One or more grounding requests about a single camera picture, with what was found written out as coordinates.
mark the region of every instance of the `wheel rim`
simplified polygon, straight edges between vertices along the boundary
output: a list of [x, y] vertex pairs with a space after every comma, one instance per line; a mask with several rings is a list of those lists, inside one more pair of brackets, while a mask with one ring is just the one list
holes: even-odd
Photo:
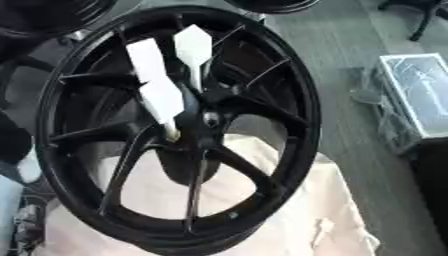
[[[185, 84], [188, 79], [185, 77], [184, 67], [179, 65], [179, 61], [170, 59], [169, 47], [163, 47], [165, 44], [170, 45], [170, 42], [164, 41], [165, 35], [171, 37], [183, 27], [193, 23], [206, 29], [216, 39], [215, 57], [210, 61], [208, 67], [210, 72], [206, 72], [207, 76], [204, 78], [204, 86], [208, 88], [208, 92], [203, 95], [195, 94], [189, 89]], [[185, 142], [181, 139], [179, 142], [171, 143], [161, 138], [163, 131], [153, 124], [151, 117], [144, 111], [132, 123], [109, 126], [101, 124], [104, 121], [101, 119], [107, 119], [104, 117], [107, 116], [105, 112], [116, 112], [120, 105], [123, 106], [135, 98], [138, 102], [138, 93], [135, 92], [140, 86], [131, 72], [132, 67], [129, 63], [125, 63], [126, 67], [120, 71], [104, 72], [101, 71], [103, 68], [101, 60], [111, 57], [113, 53], [120, 55], [120, 52], [124, 51], [124, 44], [148, 36], [155, 36], [158, 44], [162, 46], [162, 51], [166, 51], [164, 53], [168, 55], [168, 73], [183, 90], [184, 97], [188, 94], [193, 98], [193, 103], [190, 104], [193, 106], [191, 110], [187, 108], [186, 113], [176, 119], [182, 134], [186, 134]], [[243, 74], [250, 72], [238, 71], [241, 66], [232, 66], [233, 64], [229, 64], [231, 61], [226, 60], [226, 56], [235, 54], [223, 52], [234, 49], [234, 43], [240, 44], [241, 41], [244, 41], [244, 46], [241, 47], [247, 48], [246, 51], [256, 49], [258, 55], [264, 56], [268, 61], [262, 72], [257, 71], [258, 73], [247, 78], [247, 81], [243, 81], [246, 86], [244, 88], [249, 89], [234, 92], [235, 90], [222, 88], [221, 85], [232, 85], [231, 80], [234, 82], [243, 80]], [[295, 100], [295, 108], [290, 111], [294, 112], [293, 114], [252, 97], [253, 87], [258, 87], [265, 80], [278, 80], [279, 74], [284, 78], [282, 84], [291, 85], [285, 88], [289, 88], [289, 94], [292, 93]], [[95, 104], [108, 105], [103, 107], [103, 110], [97, 111], [98, 115], [103, 115], [102, 118], [95, 117], [97, 123], [94, 126], [98, 123], [101, 125], [98, 129], [92, 128], [89, 124], [83, 124], [81, 127], [70, 126], [74, 112], [70, 112], [68, 102], [73, 98], [85, 96], [84, 90], [90, 90], [92, 87], [82, 86], [86, 84], [95, 85], [93, 86], [95, 88], [105, 88], [104, 90], [108, 92], [119, 92], [115, 96], [103, 97], [106, 99], [105, 102], [111, 103], [109, 105], [95, 100]], [[203, 118], [206, 116], [205, 113], [218, 113], [222, 119], [218, 128], [210, 128], [210, 124], [203, 119], [197, 121], [197, 117]], [[271, 177], [263, 175], [262, 171], [254, 169], [247, 161], [221, 146], [222, 133], [241, 114], [255, 114], [276, 120], [288, 131], [286, 147]], [[61, 62], [49, 79], [40, 101], [36, 129], [38, 157], [50, 185], [61, 202], [82, 221], [109, 236], [155, 253], [206, 255], [227, 249], [250, 236], [300, 186], [317, 151], [320, 110], [317, 93], [308, 71], [294, 51], [274, 33], [257, 22], [234, 13], [207, 7], [176, 6], [127, 15], [105, 25], [86, 38]], [[138, 149], [141, 152], [143, 149], [137, 148], [136, 145], [147, 147], [148, 141], [152, 142], [151, 149], [168, 153], [188, 150], [190, 154], [194, 151], [197, 153], [195, 155], [224, 162], [239, 169], [256, 184], [257, 192], [263, 196], [254, 193], [226, 211], [198, 218], [195, 213], [197, 210], [195, 195], [203, 183], [197, 178], [203, 176], [199, 175], [200, 169], [203, 168], [200, 168], [200, 164], [196, 164], [197, 168], [189, 173], [190, 177], [196, 178], [189, 183], [190, 207], [185, 219], [167, 220], [132, 212], [117, 202], [121, 183], [127, 175], [117, 175], [116, 183], [113, 183], [115, 186], [111, 186], [108, 190], [110, 193], [106, 192], [107, 196], [104, 196], [89, 178], [87, 171], [82, 170], [80, 158], [76, 155], [76, 148], [83, 143], [109, 140], [128, 142], [127, 149], [131, 154], [128, 158], [122, 157], [128, 160], [132, 160], [134, 156], [138, 158], [139, 154], [134, 154], [136, 152], [133, 150]], [[116, 171], [128, 174], [131, 170], [122, 166]], [[214, 171], [216, 169], [207, 169], [208, 177], [204, 180], [213, 176]]]

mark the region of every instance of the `chair wheel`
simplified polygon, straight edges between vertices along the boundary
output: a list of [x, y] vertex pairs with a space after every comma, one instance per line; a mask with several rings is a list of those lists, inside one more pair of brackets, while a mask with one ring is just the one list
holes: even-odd
[[412, 42], [417, 42], [420, 39], [420, 37], [422, 37], [422, 35], [423, 34], [421, 34], [421, 33], [415, 33], [409, 37], [409, 40]]

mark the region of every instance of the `black office chair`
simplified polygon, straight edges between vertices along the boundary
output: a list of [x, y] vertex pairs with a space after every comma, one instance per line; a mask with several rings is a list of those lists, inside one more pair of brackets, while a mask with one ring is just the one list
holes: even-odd
[[423, 19], [417, 30], [409, 37], [411, 41], [418, 41], [428, 27], [434, 16], [448, 19], [448, 11], [444, 9], [446, 0], [386, 0], [378, 6], [380, 11], [384, 11], [393, 5], [403, 5], [413, 7], [423, 12]]
[[88, 26], [116, 0], [0, 0], [0, 108], [20, 66], [51, 72], [53, 66], [28, 56], [45, 41]]

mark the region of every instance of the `bolt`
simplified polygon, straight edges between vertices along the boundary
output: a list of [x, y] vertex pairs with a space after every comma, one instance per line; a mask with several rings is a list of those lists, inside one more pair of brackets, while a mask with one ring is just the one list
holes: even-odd
[[216, 112], [204, 113], [204, 123], [210, 128], [214, 128], [219, 124], [219, 115]]

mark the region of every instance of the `black wheel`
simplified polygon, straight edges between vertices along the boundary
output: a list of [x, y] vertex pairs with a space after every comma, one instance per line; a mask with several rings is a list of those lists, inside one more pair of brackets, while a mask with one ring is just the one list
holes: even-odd
[[[174, 54], [172, 36], [191, 24], [215, 40], [214, 57], [204, 66], [202, 94], [191, 88], [186, 68]], [[147, 37], [156, 38], [168, 74], [186, 102], [185, 112], [176, 117], [182, 134], [176, 142], [165, 139], [139, 103], [140, 84], [125, 45]], [[112, 123], [129, 104], [130, 120]], [[281, 160], [271, 176], [222, 144], [229, 126], [244, 114], [272, 120], [286, 131]], [[161, 255], [209, 255], [250, 236], [301, 185], [317, 152], [320, 107], [306, 67], [276, 34], [235, 13], [175, 6], [121, 17], [77, 45], [45, 87], [36, 129], [45, 176], [79, 219]], [[96, 154], [85, 157], [80, 149], [117, 141], [124, 143], [121, 160], [103, 192], [86, 168], [97, 163]], [[167, 175], [189, 186], [183, 219], [142, 215], [120, 202], [123, 183], [147, 150], [165, 156], [160, 158]], [[173, 162], [182, 163], [182, 170], [169, 168]], [[199, 217], [197, 195], [219, 164], [247, 176], [256, 191], [227, 210]]]

